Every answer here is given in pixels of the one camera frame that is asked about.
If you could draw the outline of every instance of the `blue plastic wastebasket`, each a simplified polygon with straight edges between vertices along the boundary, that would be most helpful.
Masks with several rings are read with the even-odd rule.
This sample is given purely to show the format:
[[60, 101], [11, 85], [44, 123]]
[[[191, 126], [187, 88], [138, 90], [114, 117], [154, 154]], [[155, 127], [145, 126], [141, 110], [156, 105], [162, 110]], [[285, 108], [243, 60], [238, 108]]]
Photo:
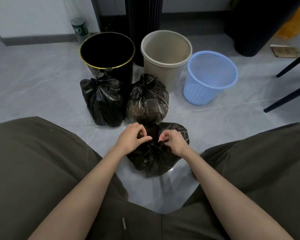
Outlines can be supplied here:
[[236, 65], [213, 51], [194, 53], [188, 61], [183, 95], [189, 103], [203, 105], [238, 80]]

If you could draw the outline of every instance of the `olive pants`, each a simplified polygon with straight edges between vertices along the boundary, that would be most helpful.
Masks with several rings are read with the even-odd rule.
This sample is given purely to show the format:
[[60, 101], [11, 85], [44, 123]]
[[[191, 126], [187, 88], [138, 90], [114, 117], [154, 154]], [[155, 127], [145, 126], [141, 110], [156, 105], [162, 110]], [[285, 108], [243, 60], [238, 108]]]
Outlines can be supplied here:
[[[300, 123], [215, 146], [201, 156], [300, 240]], [[27, 239], [100, 160], [78, 136], [44, 119], [1, 123], [0, 239]], [[87, 239], [229, 239], [200, 186], [169, 214], [124, 198], [114, 175]]]

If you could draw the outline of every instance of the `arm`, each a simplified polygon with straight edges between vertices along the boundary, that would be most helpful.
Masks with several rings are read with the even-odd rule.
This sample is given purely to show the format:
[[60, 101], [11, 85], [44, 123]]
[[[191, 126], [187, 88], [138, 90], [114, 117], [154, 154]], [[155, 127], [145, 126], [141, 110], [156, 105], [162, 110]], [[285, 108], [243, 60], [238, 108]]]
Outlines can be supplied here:
[[[140, 131], [144, 137], [137, 139]], [[29, 240], [85, 239], [120, 159], [143, 142], [152, 139], [146, 135], [143, 125], [128, 125], [115, 146], [109, 149], [95, 168], [50, 212]]]
[[263, 209], [208, 165], [184, 141], [180, 132], [165, 130], [159, 141], [167, 141], [172, 152], [189, 164], [213, 211], [232, 240], [293, 240]]

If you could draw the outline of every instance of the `yellow bag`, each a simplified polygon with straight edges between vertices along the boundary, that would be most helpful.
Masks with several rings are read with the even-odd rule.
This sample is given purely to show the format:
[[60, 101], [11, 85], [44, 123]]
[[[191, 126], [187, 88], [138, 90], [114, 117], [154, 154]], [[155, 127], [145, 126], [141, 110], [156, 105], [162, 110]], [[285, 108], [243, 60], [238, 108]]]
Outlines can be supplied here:
[[290, 39], [300, 33], [300, 7], [296, 10], [290, 20], [285, 22], [276, 32], [276, 36], [283, 39]]

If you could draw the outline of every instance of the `black chair leg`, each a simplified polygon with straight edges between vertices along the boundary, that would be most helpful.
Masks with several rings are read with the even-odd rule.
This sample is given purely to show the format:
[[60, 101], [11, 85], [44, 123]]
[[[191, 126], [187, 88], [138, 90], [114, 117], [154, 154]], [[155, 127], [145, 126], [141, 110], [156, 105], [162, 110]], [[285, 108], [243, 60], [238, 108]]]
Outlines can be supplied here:
[[286, 68], [284, 68], [281, 72], [279, 72], [276, 77], [280, 77], [283, 74], [286, 74], [288, 71], [290, 71], [292, 68], [294, 68], [296, 65], [300, 63], [300, 57], [294, 60], [290, 65], [288, 65]]
[[268, 108], [265, 108], [263, 111], [265, 113], [268, 113], [271, 110], [274, 110], [278, 107], [280, 107], [281, 105], [284, 105], [285, 103], [290, 102], [291, 100], [295, 99], [296, 97], [300, 96], [300, 88], [295, 90], [294, 92], [288, 94], [287, 96], [281, 98], [280, 100], [276, 101], [275, 103], [273, 103], [272, 105], [270, 105]]

